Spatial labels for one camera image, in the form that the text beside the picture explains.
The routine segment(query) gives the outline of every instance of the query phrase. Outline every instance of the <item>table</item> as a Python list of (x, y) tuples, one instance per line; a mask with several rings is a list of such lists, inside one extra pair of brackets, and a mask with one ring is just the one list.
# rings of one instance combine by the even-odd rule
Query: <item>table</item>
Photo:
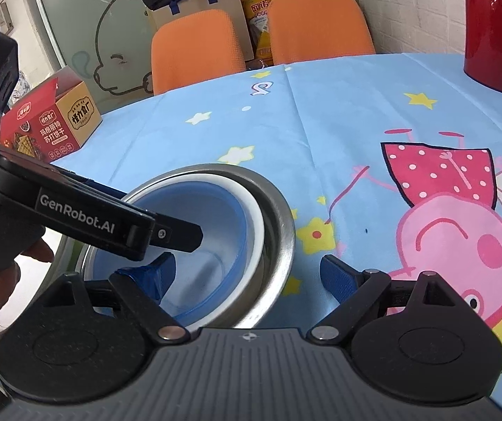
[(123, 191), (198, 163), (272, 181), (298, 245), (261, 326), (305, 331), (336, 306), (319, 278), (333, 253), (397, 278), (438, 270), (502, 341), (502, 94), (462, 63), (371, 55), (219, 78), (106, 114), (56, 164)]

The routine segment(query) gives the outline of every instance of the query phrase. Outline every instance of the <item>peppa pig cartoon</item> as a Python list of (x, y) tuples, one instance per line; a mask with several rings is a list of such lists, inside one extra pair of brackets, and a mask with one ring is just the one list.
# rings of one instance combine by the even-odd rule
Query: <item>peppa pig cartoon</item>
[[(502, 343), (502, 217), (494, 210), (497, 188), (488, 149), (430, 146), (414, 141), (383, 142), (382, 153), (395, 185), (372, 178), (368, 166), (357, 167), (351, 185), (365, 178), (398, 190), (410, 209), (400, 219), (396, 245), (402, 267), (390, 272), (396, 280), (416, 280), (424, 270), (438, 272), (494, 331)], [(498, 174), (502, 182), (502, 171)]]
[(110, 0), (95, 33), (96, 84), (115, 96), (139, 89), (152, 94), (153, 35), (142, 0)]

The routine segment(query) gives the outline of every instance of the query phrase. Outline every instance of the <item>red cardboard box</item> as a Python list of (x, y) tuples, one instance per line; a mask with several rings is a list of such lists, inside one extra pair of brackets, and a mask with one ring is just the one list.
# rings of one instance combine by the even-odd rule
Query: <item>red cardboard box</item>
[(0, 142), (50, 163), (79, 150), (101, 122), (86, 84), (64, 67), (2, 117)]

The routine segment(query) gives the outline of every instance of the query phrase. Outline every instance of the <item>gray ribbed plate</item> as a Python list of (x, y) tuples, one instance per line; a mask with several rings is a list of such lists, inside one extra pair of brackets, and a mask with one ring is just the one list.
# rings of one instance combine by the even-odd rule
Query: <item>gray ribbed plate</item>
[(489, 399), (452, 408), (409, 405), (376, 392), (334, 347), (296, 329), (204, 329), (161, 348), (133, 383), (74, 406), (15, 400), (0, 421), (502, 421)]

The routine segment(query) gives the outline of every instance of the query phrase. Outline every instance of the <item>blue gripper pad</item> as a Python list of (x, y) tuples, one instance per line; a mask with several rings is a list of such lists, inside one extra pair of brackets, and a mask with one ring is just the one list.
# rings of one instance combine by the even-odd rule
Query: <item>blue gripper pad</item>
[(325, 255), (321, 259), (319, 275), (323, 287), (338, 303), (343, 303), (352, 296), (364, 281), (361, 272), (333, 255)]
[(130, 277), (146, 296), (159, 304), (175, 280), (175, 256), (165, 251), (148, 266), (121, 268), (115, 272)]

